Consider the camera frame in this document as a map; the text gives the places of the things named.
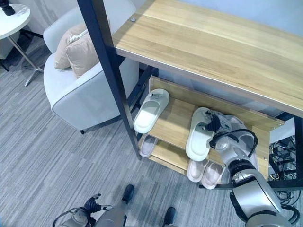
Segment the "slipper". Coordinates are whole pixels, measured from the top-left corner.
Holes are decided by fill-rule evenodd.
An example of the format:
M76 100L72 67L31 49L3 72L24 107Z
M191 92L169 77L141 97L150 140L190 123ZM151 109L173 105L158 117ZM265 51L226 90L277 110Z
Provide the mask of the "slipper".
M207 189L214 189L221 182L224 170L221 165L208 162L202 177L202 185Z
M193 113L190 132L186 143L186 154L194 161L204 160L209 152L209 141L213 136L212 131L205 129L211 122L210 115L206 114L208 108L200 107Z
M166 90L155 89L151 91L134 120L134 129L142 134L149 132L168 103L169 93Z
M142 157L149 157L152 154L152 151L157 144L158 139L153 136L145 135L143 138L143 142L140 147L140 155Z
M189 178L189 180L192 182L201 181L207 164L208 164L207 159L201 162L190 160L187 168L187 177Z

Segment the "white wall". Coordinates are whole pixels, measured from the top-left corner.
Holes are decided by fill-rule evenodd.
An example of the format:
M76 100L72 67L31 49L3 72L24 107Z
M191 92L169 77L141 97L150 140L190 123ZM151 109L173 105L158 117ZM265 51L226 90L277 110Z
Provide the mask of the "white wall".
M234 14L303 36L302 0L182 0L191 4ZM42 34L65 12L76 7L76 0L10 0L30 7L29 28ZM140 7L145 0L132 0Z
M303 0L179 0L303 36ZM133 0L140 6L145 0Z
M31 19L28 27L31 31L43 34L44 30L68 10L76 7L76 0L9 0L29 6Z

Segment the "person's foot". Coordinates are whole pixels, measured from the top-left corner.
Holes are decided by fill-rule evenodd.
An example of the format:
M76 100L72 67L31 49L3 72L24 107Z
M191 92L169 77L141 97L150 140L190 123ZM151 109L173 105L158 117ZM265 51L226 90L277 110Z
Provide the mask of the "person's foot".
M173 207L168 208L164 217L164 223L162 227L164 227L165 225L174 224L176 216L176 209Z
M134 195L134 186L129 184L125 188L122 201L124 201L124 202L126 202L126 204L128 204L128 202L132 199L133 195Z

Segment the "beige pillow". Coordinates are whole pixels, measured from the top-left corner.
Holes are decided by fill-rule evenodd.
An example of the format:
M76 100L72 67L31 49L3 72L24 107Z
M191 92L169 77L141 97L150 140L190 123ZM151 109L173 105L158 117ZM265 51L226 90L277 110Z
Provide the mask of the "beige pillow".
M99 62L89 33L67 46L65 53L76 78L82 76Z
M65 54L65 48L69 45L68 41L69 38L73 35L78 35L81 32L86 30L85 23L78 24L70 29L68 29L67 32L64 33L62 36L59 45L57 47L57 51L55 54L55 60L54 60L54 67L55 69L65 69L67 67L70 67L70 62L68 61L66 54Z

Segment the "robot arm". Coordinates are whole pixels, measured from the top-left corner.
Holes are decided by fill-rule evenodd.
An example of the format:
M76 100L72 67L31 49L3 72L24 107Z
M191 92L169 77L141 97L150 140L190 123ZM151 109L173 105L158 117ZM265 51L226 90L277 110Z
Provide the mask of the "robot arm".
M217 133L210 145L220 154L230 172L234 186L230 199L239 218L246 227L291 227L299 219L299 211L291 207L294 211L290 219L292 224L280 214L280 200L247 155L249 146L250 154L256 147L252 142L253 132L250 138L249 130L234 116L223 116L218 112L210 114L212 121L205 128Z

